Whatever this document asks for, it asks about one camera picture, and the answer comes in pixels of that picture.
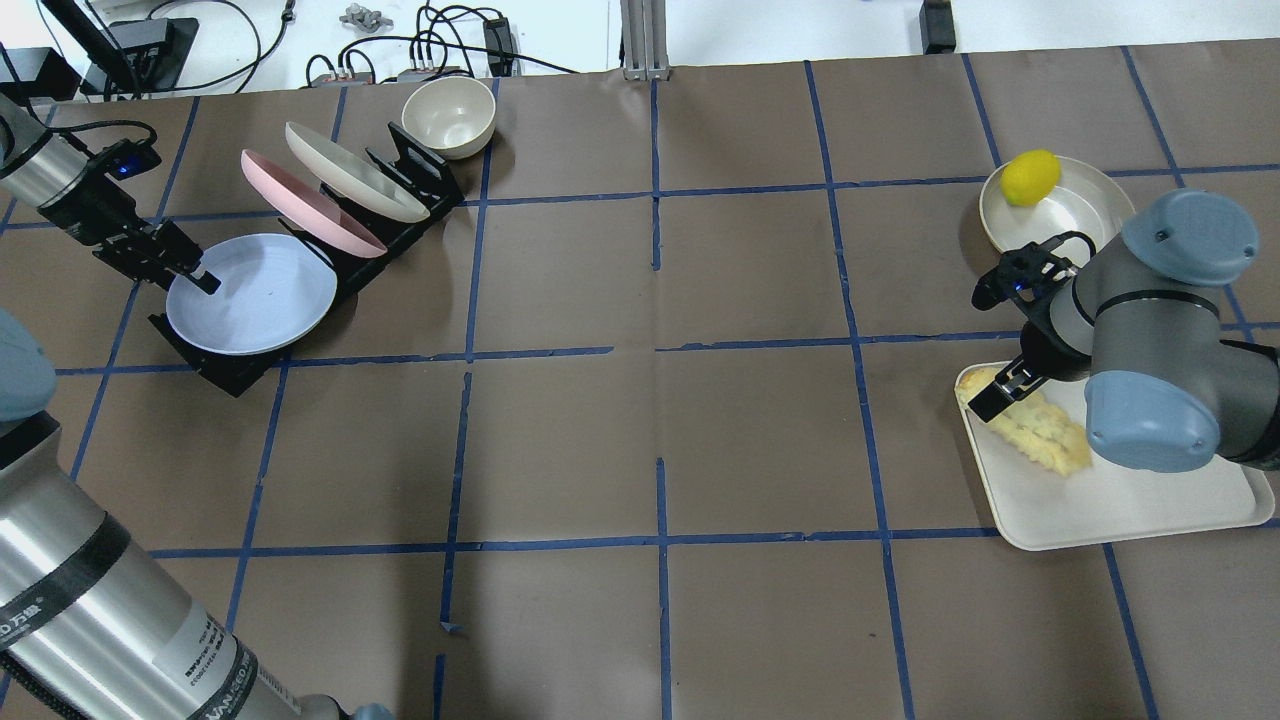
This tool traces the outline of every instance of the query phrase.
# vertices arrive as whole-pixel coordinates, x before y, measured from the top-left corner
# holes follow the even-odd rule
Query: gray robot arm
[[[989,419],[1046,379],[1088,377],[1085,432],[1112,462],[1175,473],[1217,454],[1280,468],[1276,350],[1220,340],[1222,288],[1257,251],[1239,205],[1178,190],[1078,273],[1039,243],[1005,254],[974,305],[1019,305],[1023,355],[970,406]]]

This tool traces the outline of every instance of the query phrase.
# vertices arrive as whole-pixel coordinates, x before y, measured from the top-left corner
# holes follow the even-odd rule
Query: plate
[[[316,131],[284,123],[284,140],[312,174],[362,208],[401,223],[419,223],[430,215],[426,205],[381,170]]]
[[[220,355],[278,350],[316,327],[338,293],[338,275],[301,240],[246,234],[205,251],[201,266],[223,282],[205,295],[177,277],[165,300],[182,340]]]
[[[1093,240],[1098,250],[1111,242],[1124,222],[1134,215],[1133,202],[1124,190],[1106,173],[1079,160],[1062,158],[1062,177],[1044,200],[1030,208],[1010,205],[1000,191],[1000,177],[1009,163],[991,173],[982,184],[978,209],[982,227],[996,250],[1018,250],[1028,242],[1043,242],[1066,231],[1080,231]],[[1079,240],[1069,240],[1055,255],[1076,266],[1089,261],[1089,249]]]
[[[991,366],[1002,368],[1005,363]],[[1083,425],[1084,384],[1050,380],[1038,392]],[[1190,473],[1153,473],[1115,465],[1093,454],[1092,468],[1064,478],[1001,439],[959,395],[956,402],[996,529],[1015,547],[1052,550],[1243,528],[1261,525],[1275,512],[1275,495],[1266,475],[1222,457]]]
[[[326,245],[356,258],[387,254],[387,246],[337,202],[262,155],[241,151],[241,170],[273,208]]]

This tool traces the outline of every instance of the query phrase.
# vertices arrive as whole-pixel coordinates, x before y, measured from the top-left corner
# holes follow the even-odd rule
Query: power strip
[[[325,73],[311,78],[311,87],[343,87],[349,85],[374,85],[374,73],[352,73],[349,76]]]

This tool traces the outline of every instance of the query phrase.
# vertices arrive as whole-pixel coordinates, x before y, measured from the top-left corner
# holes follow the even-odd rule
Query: lemon
[[[1030,206],[1050,193],[1062,177],[1062,165],[1048,150],[1028,150],[1012,159],[1000,176],[1000,191],[1010,205]]]

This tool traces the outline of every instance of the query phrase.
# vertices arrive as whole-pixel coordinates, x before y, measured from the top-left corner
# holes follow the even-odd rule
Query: black mount
[[[996,373],[989,386],[969,409],[989,423],[1006,407],[1036,392],[1048,379],[1076,380],[1088,375],[1089,357],[1064,342],[1053,329],[1050,306],[1053,296],[1076,275],[1079,268],[1066,258],[1053,255],[1068,240],[1078,238],[1097,252],[1089,236],[1069,231],[1044,242],[1028,242],[1000,255],[1000,264],[978,279],[970,302],[978,310],[991,310],[1010,300],[1027,316],[1019,336],[1021,355]]]
[[[399,155],[398,159],[388,163],[372,150],[365,150],[365,152],[369,154],[370,160],[374,161],[383,174],[407,190],[426,206],[430,214],[425,220],[417,223],[396,222],[339,196],[325,184],[320,186],[320,190],[332,197],[339,208],[367,228],[369,232],[374,233],[378,240],[383,241],[387,246],[385,255],[372,259],[356,258],[325,245],[306,231],[288,225],[283,219],[280,220],[284,229],[297,237],[298,241],[308,243],[312,250],[323,254],[324,259],[334,269],[334,273],[337,273],[338,292],[334,296],[333,305],[329,307],[329,313],[364,290],[392,260],[403,255],[406,250],[421,240],[428,228],[440,222],[449,210],[457,208],[465,199],[457,179],[453,177],[453,170],[449,169],[443,158],[410,137],[401,126],[388,123],[388,129],[390,131],[392,141],[396,143],[396,150]],[[246,389],[252,387],[268,369],[280,363],[292,347],[291,345],[257,355],[220,355],[201,350],[178,337],[173,325],[169,324],[168,315],[151,315],[147,319],[169,341],[169,345],[182,355],[182,359],[188,365],[233,397],[239,397]]]

